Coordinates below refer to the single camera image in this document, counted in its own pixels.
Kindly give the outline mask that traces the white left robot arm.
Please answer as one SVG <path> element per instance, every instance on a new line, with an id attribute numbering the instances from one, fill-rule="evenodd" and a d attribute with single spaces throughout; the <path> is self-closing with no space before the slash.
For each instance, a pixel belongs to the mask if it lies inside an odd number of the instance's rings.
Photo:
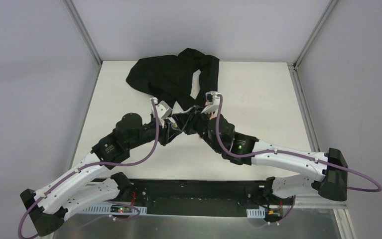
<path id="1" fill-rule="evenodd" d="M 18 236 L 23 238 L 22 226 L 29 217 L 43 237 L 58 230 L 65 221 L 87 207 L 117 198 L 126 201 L 131 197 L 131 182 L 123 173 L 116 173 L 102 183 L 85 189 L 89 182 L 116 166 L 136 166 L 144 159 L 126 163 L 130 150 L 153 142 L 149 159 L 157 144 L 165 146 L 182 132 L 179 123 L 172 119 L 153 117 L 143 123 L 140 115 L 129 113 L 116 123 L 107 136 L 92 147 L 91 151 L 73 168 L 58 179 L 39 189 L 24 190 L 20 197 L 26 212 L 18 225 Z"/>

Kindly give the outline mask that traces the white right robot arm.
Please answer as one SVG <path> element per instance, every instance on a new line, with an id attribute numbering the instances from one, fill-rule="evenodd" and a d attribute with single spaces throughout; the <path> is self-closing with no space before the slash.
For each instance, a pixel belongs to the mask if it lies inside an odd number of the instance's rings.
<path id="1" fill-rule="evenodd" d="M 275 204 L 281 198 L 318 194 L 343 202 L 347 200 L 348 165 L 342 152 L 308 152 L 277 146 L 254 136 L 235 131 L 223 116 L 217 122 L 193 107 L 172 115 L 178 128 L 187 135 L 199 135 L 223 159 L 236 165 L 269 166 L 294 172 L 288 177 L 269 177 L 263 189 L 265 202 Z"/>

